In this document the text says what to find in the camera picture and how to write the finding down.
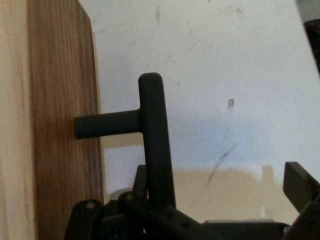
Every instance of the wooden board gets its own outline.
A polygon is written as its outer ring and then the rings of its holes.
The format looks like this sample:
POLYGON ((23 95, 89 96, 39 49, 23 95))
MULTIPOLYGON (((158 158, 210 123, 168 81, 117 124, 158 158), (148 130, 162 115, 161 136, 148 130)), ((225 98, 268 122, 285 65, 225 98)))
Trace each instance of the wooden board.
POLYGON ((100 140, 73 121, 98 113, 91 22, 77 0, 29 0, 37 234, 62 240, 73 205, 103 201, 100 140))
POLYGON ((0 0, 0 239, 34 240, 27 4, 0 0))

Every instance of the hole in bracket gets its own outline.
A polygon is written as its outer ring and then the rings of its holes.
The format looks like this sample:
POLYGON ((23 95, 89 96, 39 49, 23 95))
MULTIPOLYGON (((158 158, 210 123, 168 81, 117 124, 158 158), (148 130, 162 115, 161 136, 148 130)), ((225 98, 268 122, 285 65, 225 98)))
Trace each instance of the hole in bracket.
POLYGON ((188 228, 189 227, 189 223, 187 223, 187 222, 183 222, 182 224, 181 224, 181 227, 183 227, 183 228, 188 228))
POLYGON ((172 212, 169 212, 165 215, 167 218, 173 218, 174 214, 172 212))

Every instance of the dark brown wood panel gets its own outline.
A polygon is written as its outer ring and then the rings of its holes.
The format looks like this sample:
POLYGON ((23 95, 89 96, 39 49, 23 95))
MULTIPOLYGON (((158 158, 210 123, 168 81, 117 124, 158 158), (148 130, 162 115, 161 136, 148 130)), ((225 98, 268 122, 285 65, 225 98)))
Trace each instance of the dark brown wood panel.
POLYGON ((73 205, 103 201, 100 140, 73 120, 98 113, 91 22, 77 0, 29 0, 35 211, 40 240, 62 240, 73 205))

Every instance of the black t-handle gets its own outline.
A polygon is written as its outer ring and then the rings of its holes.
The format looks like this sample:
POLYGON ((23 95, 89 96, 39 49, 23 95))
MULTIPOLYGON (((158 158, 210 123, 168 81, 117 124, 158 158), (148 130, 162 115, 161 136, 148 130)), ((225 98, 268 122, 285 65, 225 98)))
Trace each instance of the black t-handle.
POLYGON ((84 139, 141 132, 149 200, 176 207, 163 81, 158 73, 145 73, 138 84, 140 109, 77 117, 75 136, 84 139))

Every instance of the screw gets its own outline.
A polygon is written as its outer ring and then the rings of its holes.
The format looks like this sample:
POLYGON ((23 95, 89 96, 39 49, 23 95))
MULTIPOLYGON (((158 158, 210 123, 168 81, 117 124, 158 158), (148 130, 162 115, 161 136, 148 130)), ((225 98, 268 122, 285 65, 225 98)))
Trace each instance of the screw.
POLYGON ((290 229, 291 229, 290 226, 286 226, 286 227, 283 229, 284 234, 287 234, 287 233, 290 231, 290 229))
POLYGON ((96 207, 96 204, 93 202, 93 201, 89 201, 87 204, 86 204, 86 208, 87 209, 93 209, 96 207))
POLYGON ((126 199, 126 200, 132 200, 132 199, 134 199, 134 196, 133 196, 132 193, 129 192, 129 193, 125 196, 125 199, 126 199))

